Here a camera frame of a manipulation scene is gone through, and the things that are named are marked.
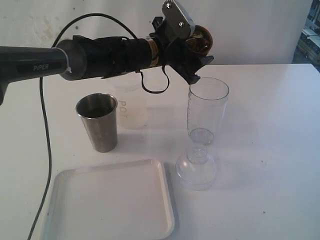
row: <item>black strap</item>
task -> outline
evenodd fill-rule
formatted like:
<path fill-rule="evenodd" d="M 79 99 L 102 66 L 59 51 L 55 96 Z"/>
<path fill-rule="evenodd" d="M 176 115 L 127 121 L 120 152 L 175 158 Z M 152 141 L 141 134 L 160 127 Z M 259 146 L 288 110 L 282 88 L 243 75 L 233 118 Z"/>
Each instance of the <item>black strap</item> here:
<path fill-rule="evenodd" d="M 141 85 L 142 85 L 143 90 L 145 90 L 147 93 L 150 93 L 150 94 L 162 94 L 162 93 L 164 93 L 169 88 L 169 85 L 170 85 L 170 80 L 169 80 L 169 77 L 168 77 L 168 75 L 166 73 L 166 69 L 165 68 L 166 68 L 166 65 L 163 65 L 161 69 L 162 69 L 163 74 L 166 76 L 166 79 L 168 80 L 168 84 L 167 84 L 165 90 L 161 90 L 161 91 L 151 91 L 151 90 L 147 89 L 146 86 L 145 86 L 145 83 L 144 83 L 144 74 L 143 74 L 142 71 L 139 71 L 139 73 L 141 74 Z"/>

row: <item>white tray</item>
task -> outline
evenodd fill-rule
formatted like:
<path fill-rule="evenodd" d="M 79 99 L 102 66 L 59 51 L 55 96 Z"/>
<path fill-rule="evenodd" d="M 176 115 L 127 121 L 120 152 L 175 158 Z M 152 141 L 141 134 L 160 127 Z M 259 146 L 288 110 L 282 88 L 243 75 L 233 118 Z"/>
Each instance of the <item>white tray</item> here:
<path fill-rule="evenodd" d="M 156 160 L 66 170 L 53 185 L 43 240 L 160 240 L 174 229 Z"/>

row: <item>clear plastic glass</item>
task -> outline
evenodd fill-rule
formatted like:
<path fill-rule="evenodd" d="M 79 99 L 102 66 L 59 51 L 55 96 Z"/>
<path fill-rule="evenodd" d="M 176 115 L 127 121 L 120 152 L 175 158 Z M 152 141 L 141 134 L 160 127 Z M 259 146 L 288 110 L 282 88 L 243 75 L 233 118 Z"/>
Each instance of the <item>clear plastic glass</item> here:
<path fill-rule="evenodd" d="M 175 164 L 180 182 L 191 190 L 205 190 L 216 179 L 216 165 L 206 146 L 194 143 L 187 148 Z"/>
<path fill-rule="evenodd" d="M 194 143 L 213 142 L 224 117 L 228 95 L 228 85 L 216 78 L 202 77 L 190 85 L 187 131 Z"/>
<path fill-rule="evenodd" d="M 129 73 L 117 77 L 114 84 L 118 125 L 126 129 L 141 128 L 148 120 L 146 93 L 140 77 L 140 74 Z"/>

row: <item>white wall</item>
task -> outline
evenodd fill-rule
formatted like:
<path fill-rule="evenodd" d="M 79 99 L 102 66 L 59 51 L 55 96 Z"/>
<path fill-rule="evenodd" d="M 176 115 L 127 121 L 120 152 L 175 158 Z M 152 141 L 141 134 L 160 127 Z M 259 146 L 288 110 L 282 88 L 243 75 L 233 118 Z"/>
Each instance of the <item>white wall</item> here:
<path fill-rule="evenodd" d="M 0 45 L 49 47 L 62 27 L 85 13 L 103 12 L 139 37 L 153 31 L 163 0 L 0 0 Z M 214 64 L 290 63 L 312 0 L 180 0 L 214 38 Z M 76 24 L 65 37 L 123 35 L 107 19 Z"/>

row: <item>power cord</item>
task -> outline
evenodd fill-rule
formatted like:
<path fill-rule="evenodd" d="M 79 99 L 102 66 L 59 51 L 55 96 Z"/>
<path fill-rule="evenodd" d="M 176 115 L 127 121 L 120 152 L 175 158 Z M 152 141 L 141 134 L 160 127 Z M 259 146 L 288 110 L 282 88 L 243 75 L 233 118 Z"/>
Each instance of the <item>power cord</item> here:
<path fill-rule="evenodd" d="M 79 16 L 77 18 L 75 18 L 74 20 L 72 20 L 71 22 L 69 22 L 59 33 L 59 35 L 56 37 L 52 48 L 54 48 L 59 40 L 61 39 L 62 35 L 66 32 L 66 30 L 72 26 L 73 24 L 75 24 L 76 22 L 88 18 L 88 17 L 103 17 L 106 19 L 110 19 L 112 21 L 114 21 L 115 23 L 119 24 L 121 27 L 123 27 L 134 39 L 138 40 L 137 36 L 126 26 L 124 25 L 121 21 L 119 21 L 118 19 L 104 14 L 104 13 L 89 13 L 89 14 L 85 14 L 82 16 Z M 46 112 L 46 106 L 45 106 L 45 99 L 44 99 L 44 78 L 40 77 L 39 79 L 39 92 L 40 92 L 40 102 L 41 102 L 41 108 L 42 108 L 42 115 L 43 115 L 43 121 L 44 121 L 44 128 L 45 128 L 45 136 L 46 136 L 46 145 L 47 145 L 47 151 L 48 151 L 48 160 L 49 160 L 49 168 L 48 168 L 48 177 L 47 177 L 47 181 L 46 181 L 46 185 L 45 185 L 45 189 L 44 189 L 44 193 L 41 199 L 41 203 L 39 206 L 39 209 L 35 215 L 33 224 L 31 226 L 29 235 L 27 240 L 31 240 L 31 237 L 34 233 L 37 221 L 39 219 L 40 213 L 42 211 L 42 208 L 44 206 L 45 200 L 46 200 L 46 196 L 49 190 L 49 186 L 50 186 L 50 181 L 51 181 L 51 176 L 52 176 L 52 152 L 51 152 L 51 143 L 50 143 L 50 135 L 49 135 L 49 125 L 48 125 L 48 118 L 47 118 L 47 112 Z"/>

